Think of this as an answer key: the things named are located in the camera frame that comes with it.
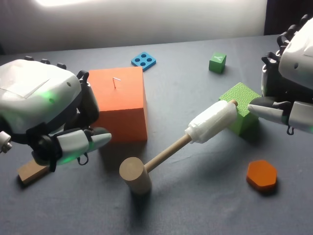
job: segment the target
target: toy block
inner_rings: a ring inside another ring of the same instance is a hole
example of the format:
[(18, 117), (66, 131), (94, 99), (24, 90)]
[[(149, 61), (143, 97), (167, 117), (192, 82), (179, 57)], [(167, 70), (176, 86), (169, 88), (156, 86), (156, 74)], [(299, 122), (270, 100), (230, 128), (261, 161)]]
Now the toy block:
[(237, 120), (229, 126), (237, 135), (241, 135), (246, 129), (258, 122), (258, 117), (248, 110), (248, 104), (257, 97), (260, 95), (240, 82), (219, 98), (219, 100), (226, 100), (227, 102), (235, 99), (238, 102)]
[(38, 165), (34, 159), (18, 169), (19, 177), (24, 185), (27, 185), (28, 183), (40, 178), (48, 172), (48, 166)]
[(246, 174), (247, 182), (260, 192), (268, 192), (275, 188), (277, 170), (265, 160), (249, 163)]
[(226, 55), (215, 52), (212, 55), (212, 58), (210, 59), (209, 70), (216, 72), (216, 73), (222, 73), (225, 68), (225, 63), (226, 63)]
[(156, 59), (146, 52), (143, 52), (136, 56), (134, 59), (132, 59), (132, 64), (139, 67), (141, 66), (143, 71), (146, 71), (147, 69), (155, 65), (156, 62)]
[(88, 81), (100, 111), (99, 119), (92, 126), (106, 128), (112, 134), (112, 142), (146, 141), (142, 68), (91, 70)]

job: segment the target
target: blue domino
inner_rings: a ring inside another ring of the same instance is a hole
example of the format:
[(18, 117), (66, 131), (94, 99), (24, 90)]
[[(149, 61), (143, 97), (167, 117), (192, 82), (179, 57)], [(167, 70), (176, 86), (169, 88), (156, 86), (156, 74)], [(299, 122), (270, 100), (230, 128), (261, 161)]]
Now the blue domino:
[(134, 59), (132, 59), (132, 65), (142, 66), (143, 71), (146, 71), (147, 69), (155, 65), (156, 62), (157, 60), (146, 52), (143, 52), (136, 56)]

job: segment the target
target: orange hexagonal block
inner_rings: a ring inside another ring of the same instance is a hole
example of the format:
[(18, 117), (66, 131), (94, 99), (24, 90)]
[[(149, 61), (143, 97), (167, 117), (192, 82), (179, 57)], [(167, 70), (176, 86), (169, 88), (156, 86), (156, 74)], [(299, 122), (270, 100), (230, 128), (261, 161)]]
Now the orange hexagonal block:
[(275, 188), (277, 170), (265, 160), (249, 163), (246, 180), (256, 190), (264, 192)]

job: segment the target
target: light green cube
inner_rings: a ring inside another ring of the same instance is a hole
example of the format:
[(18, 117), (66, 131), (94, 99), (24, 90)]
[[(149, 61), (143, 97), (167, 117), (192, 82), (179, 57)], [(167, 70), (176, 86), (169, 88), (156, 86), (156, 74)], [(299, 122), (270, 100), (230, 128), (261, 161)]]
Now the light green cube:
[(226, 63), (226, 55), (215, 52), (212, 55), (212, 58), (210, 59), (209, 70), (216, 72), (216, 73), (222, 73), (225, 68), (225, 63)]
[(260, 95), (240, 82), (219, 98), (219, 100), (226, 100), (227, 102), (235, 99), (238, 103), (237, 120), (229, 126), (237, 135), (241, 135), (246, 129), (258, 122), (258, 117), (248, 110), (248, 104), (257, 97)]

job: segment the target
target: tabletop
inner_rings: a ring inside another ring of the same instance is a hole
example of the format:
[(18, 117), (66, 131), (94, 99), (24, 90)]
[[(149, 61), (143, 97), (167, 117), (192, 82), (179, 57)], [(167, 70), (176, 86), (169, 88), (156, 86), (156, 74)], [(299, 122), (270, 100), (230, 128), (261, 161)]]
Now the tabletop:
[[(31, 149), (14, 144), (0, 156), (2, 235), (277, 235), (313, 233), (312, 136), (261, 119), (245, 136), (226, 129), (204, 144), (188, 144), (150, 173), (153, 188), (133, 196), (118, 170), (127, 157), (144, 163), (184, 134), (188, 123), (243, 82), (261, 93), (261, 57), (276, 52), (276, 37), (38, 52), (0, 57), (0, 65), (33, 56), (79, 70), (130, 67), (145, 51), (156, 65), (144, 72), (148, 141), (109, 144), (57, 167), (28, 187), (17, 169)], [(223, 74), (208, 70), (214, 52), (227, 54)], [(278, 171), (278, 188), (261, 195), (246, 182), (249, 162)]]

